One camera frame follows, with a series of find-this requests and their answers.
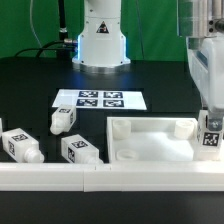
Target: white tray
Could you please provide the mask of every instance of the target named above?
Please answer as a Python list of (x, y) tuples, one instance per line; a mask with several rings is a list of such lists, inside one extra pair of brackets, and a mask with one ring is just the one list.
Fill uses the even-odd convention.
[[(130, 137), (116, 140), (113, 137), (114, 120), (131, 122)], [(194, 123), (194, 136), (191, 140), (174, 137), (177, 120), (190, 120)], [(194, 118), (134, 118), (109, 117), (107, 120), (108, 154), (110, 163), (146, 162), (146, 161), (193, 161), (197, 121)], [(119, 160), (121, 150), (130, 150), (134, 156)]]

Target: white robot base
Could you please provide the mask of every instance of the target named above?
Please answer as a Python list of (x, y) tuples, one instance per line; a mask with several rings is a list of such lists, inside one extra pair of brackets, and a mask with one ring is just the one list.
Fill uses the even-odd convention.
[(127, 70), (126, 38), (120, 30), (121, 0), (85, 0), (85, 26), (78, 38), (75, 69), (91, 73)]

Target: white bottle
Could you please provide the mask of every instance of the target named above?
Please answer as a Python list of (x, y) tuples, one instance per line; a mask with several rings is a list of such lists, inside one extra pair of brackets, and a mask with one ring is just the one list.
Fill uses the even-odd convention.
[(39, 142), (21, 128), (2, 133), (3, 149), (19, 163), (43, 163)]
[(76, 121), (76, 107), (72, 105), (60, 105), (52, 115), (51, 132), (59, 135), (62, 132), (69, 132)]
[(70, 163), (101, 164), (99, 150), (80, 135), (61, 139), (61, 155)]

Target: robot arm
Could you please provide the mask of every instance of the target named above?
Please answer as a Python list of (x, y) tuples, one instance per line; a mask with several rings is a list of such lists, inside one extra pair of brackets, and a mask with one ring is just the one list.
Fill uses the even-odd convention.
[(178, 34), (187, 37), (191, 76), (208, 108), (207, 128), (223, 129), (224, 0), (177, 0)]

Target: black cable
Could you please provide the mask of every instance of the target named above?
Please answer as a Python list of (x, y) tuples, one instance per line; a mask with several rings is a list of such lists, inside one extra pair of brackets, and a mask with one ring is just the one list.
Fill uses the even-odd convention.
[(24, 49), (24, 50), (21, 50), (19, 52), (17, 52), (15, 54), (14, 57), (17, 57), (19, 54), (23, 53), (23, 52), (27, 52), (27, 51), (40, 51), (43, 52), (43, 51), (57, 51), (57, 50), (68, 50), (68, 51), (72, 51), (73, 50), (73, 47), (66, 47), (66, 48), (27, 48), (27, 49)]
[(58, 0), (58, 12), (59, 12), (59, 22), (60, 22), (59, 39), (64, 40), (65, 38), (68, 38), (68, 31), (66, 28), (66, 21), (65, 21), (64, 0)]
[(136, 9), (138, 14), (138, 27), (139, 27), (139, 38), (141, 42), (141, 50), (142, 50), (142, 57), (145, 60), (145, 53), (144, 53), (144, 45), (143, 45), (143, 37), (142, 37), (142, 24), (141, 24), (141, 17), (140, 17), (140, 8), (139, 8), (139, 1), (136, 0)]
[(46, 49), (46, 48), (48, 48), (48, 47), (50, 47), (50, 46), (53, 46), (53, 45), (57, 45), (57, 44), (62, 44), (62, 43), (64, 43), (64, 41), (63, 40), (58, 40), (58, 41), (52, 41), (52, 42), (49, 42), (49, 43), (47, 43), (47, 44), (45, 44), (42, 48), (40, 48), (40, 50), (37, 52), (37, 54), (36, 54), (36, 58), (39, 58), (40, 57), (40, 55), (42, 54), (42, 52), (43, 52), (43, 48), (44, 49)]

